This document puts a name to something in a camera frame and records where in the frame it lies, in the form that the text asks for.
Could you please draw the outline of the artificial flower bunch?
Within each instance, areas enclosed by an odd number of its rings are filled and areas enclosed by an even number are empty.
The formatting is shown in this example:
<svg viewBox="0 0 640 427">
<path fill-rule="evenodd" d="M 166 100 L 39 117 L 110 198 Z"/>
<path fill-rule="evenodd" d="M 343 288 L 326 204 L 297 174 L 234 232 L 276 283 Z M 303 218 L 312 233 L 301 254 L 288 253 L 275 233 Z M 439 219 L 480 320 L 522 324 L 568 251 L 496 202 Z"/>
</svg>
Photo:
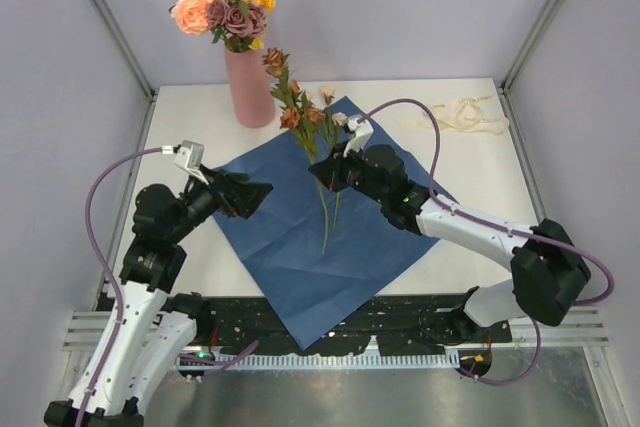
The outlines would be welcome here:
<svg viewBox="0 0 640 427">
<path fill-rule="evenodd" d="M 268 48 L 262 55 L 266 73 L 275 81 L 271 96 L 281 104 L 280 128 L 290 131 L 311 165 L 320 160 L 321 142 L 331 147 L 330 117 L 317 107 L 310 95 L 292 77 L 289 54 L 279 48 Z"/>
</svg>

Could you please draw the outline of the cream white flower stem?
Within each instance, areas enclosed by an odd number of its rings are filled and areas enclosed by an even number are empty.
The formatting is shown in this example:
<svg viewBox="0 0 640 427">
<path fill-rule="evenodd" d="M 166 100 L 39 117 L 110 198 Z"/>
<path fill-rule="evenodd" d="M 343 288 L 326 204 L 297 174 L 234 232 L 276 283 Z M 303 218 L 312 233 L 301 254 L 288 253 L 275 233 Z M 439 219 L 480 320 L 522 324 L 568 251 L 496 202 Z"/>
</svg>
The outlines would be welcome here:
<svg viewBox="0 0 640 427">
<path fill-rule="evenodd" d="M 342 127 L 346 123 L 347 115 L 340 111 L 333 111 L 333 103 L 335 100 L 335 89 L 329 85 L 320 87 L 320 96 L 324 104 L 325 120 L 322 127 L 322 135 L 324 137 L 327 150 L 331 151 L 337 144 L 341 142 Z"/>
</svg>

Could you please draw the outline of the blue wrapping paper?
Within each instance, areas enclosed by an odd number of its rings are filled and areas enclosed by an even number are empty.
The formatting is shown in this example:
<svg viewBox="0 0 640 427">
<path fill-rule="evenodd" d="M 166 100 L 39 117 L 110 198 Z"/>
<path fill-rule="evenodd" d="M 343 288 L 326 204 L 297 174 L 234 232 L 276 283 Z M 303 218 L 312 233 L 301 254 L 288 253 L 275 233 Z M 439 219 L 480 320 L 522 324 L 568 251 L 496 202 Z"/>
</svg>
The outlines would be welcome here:
<svg viewBox="0 0 640 427">
<path fill-rule="evenodd" d="M 420 260 L 436 239 L 392 226 L 347 189 L 321 200 L 309 160 L 284 132 L 225 165 L 269 182 L 248 219 L 214 219 L 297 345 L 306 349 Z"/>
</svg>

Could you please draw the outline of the cream ribbon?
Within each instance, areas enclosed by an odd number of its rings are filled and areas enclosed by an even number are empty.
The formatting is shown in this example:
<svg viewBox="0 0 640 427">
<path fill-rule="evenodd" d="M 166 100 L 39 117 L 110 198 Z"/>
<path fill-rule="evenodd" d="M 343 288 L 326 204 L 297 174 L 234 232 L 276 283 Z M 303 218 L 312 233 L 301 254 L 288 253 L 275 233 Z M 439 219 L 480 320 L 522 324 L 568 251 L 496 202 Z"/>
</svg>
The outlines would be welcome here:
<svg viewBox="0 0 640 427">
<path fill-rule="evenodd" d="M 483 109 L 494 99 L 494 95 L 456 99 L 432 105 L 430 111 L 441 131 L 500 136 L 508 131 L 509 120 L 503 114 L 488 116 Z"/>
</svg>

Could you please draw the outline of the mauve flower stem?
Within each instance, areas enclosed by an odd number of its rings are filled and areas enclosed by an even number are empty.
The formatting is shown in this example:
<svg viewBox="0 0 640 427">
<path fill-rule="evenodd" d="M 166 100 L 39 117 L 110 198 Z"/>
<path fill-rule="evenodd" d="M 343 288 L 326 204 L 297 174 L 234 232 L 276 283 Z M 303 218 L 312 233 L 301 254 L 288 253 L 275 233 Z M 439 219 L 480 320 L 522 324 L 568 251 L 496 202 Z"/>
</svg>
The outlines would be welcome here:
<svg viewBox="0 0 640 427">
<path fill-rule="evenodd" d="M 206 9 L 212 43 L 232 53 L 263 48 L 267 10 L 253 0 L 214 0 Z"/>
</svg>

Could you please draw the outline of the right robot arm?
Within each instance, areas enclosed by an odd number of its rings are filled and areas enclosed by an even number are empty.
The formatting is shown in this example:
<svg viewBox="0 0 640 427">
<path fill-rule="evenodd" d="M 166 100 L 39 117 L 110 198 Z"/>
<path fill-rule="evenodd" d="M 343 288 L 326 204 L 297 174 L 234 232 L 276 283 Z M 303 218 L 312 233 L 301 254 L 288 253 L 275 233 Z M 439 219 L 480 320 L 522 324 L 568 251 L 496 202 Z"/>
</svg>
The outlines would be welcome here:
<svg viewBox="0 0 640 427">
<path fill-rule="evenodd" d="M 513 318 L 557 327 L 591 278 L 558 223 L 546 219 L 528 227 L 464 211 L 445 194 L 410 179 L 388 145 L 348 154 L 334 150 L 309 171 L 331 192 L 351 188 L 377 202 L 394 227 L 452 242 L 510 273 L 507 281 L 471 288 L 446 314 L 446 326 L 458 342 L 474 341 Z"/>
</svg>

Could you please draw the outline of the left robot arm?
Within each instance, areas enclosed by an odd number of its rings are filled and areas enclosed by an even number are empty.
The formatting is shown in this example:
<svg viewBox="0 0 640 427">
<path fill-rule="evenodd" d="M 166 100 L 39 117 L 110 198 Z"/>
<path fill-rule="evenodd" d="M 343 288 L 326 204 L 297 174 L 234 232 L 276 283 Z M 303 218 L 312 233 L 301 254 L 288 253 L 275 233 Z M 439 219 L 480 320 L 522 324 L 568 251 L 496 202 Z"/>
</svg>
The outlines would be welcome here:
<svg viewBox="0 0 640 427">
<path fill-rule="evenodd" d="M 204 344 L 214 330 L 205 297 L 171 292 L 186 260 L 181 241 L 217 211 L 249 218 L 272 189 L 246 174 L 203 167 L 179 195 L 164 184 L 138 193 L 115 305 L 80 381 L 67 399 L 49 404 L 46 425 L 143 425 L 151 397 L 182 350 Z"/>
</svg>

